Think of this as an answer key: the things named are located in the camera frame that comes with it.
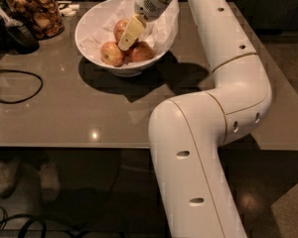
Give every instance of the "robotic arm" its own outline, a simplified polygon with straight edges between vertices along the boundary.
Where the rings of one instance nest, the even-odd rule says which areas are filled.
[[[119,45],[130,47],[145,22],[159,17],[170,1],[136,0],[140,30],[129,23]],[[149,122],[153,164],[173,237],[244,238],[218,147],[260,124],[271,104],[270,83],[225,0],[188,1],[215,88],[176,96],[155,108]]]

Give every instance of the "apple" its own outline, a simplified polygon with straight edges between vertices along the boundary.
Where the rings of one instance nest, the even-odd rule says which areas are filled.
[[[122,34],[125,32],[127,24],[128,24],[127,19],[119,20],[116,23],[115,28],[113,30],[113,34],[115,36],[115,40],[116,40],[117,43],[119,43]]]
[[[154,52],[146,42],[141,41],[135,43],[133,48],[128,52],[128,55],[130,61],[136,62],[152,59],[154,57]]]
[[[119,67],[123,65],[125,53],[116,42],[107,42],[100,48],[100,58],[106,64]]]

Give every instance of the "jar of nuts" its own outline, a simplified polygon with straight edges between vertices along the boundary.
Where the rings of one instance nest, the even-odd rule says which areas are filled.
[[[12,18],[23,22],[38,39],[49,39],[64,29],[57,0],[6,0]]]

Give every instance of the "gray tabletop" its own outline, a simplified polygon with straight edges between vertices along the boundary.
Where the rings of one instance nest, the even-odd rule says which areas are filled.
[[[155,65],[129,78],[101,70],[75,45],[75,26],[94,5],[80,3],[75,17],[63,17],[65,30],[40,41],[36,52],[6,55],[0,60],[0,68],[34,72],[44,81],[43,89],[30,100],[0,104],[0,146],[149,148],[148,121],[160,102],[213,87],[187,3],[180,3],[179,33],[172,49]],[[287,98],[297,107],[298,99],[293,98],[293,89],[257,36],[245,26],[264,60],[275,96],[279,89],[288,87],[283,96],[286,99],[275,98],[268,121],[252,136],[262,149],[298,149],[298,137],[286,137],[286,142],[286,135],[278,129],[278,117],[283,116],[283,110],[286,112]],[[0,95],[7,98],[27,96],[38,85],[39,81],[29,75],[0,74]]]

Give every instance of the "cable on floor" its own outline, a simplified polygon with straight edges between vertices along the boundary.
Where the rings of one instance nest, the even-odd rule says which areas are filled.
[[[4,99],[0,98],[0,103],[3,103],[3,104],[17,104],[17,103],[24,102],[28,99],[31,99],[35,95],[37,95],[41,91],[41,89],[43,88],[42,78],[39,75],[35,74],[35,73],[29,72],[29,71],[18,70],[18,69],[0,69],[0,73],[2,73],[2,74],[3,73],[28,74],[28,75],[31,75],[31,76],[37,78],[40,81],[40,85],[39,85],[38,89],[33,94],[31,94],[30,96],[28,96],[26,98],[19,99],[19,100],[14,100],[14,101],[4,100]]]

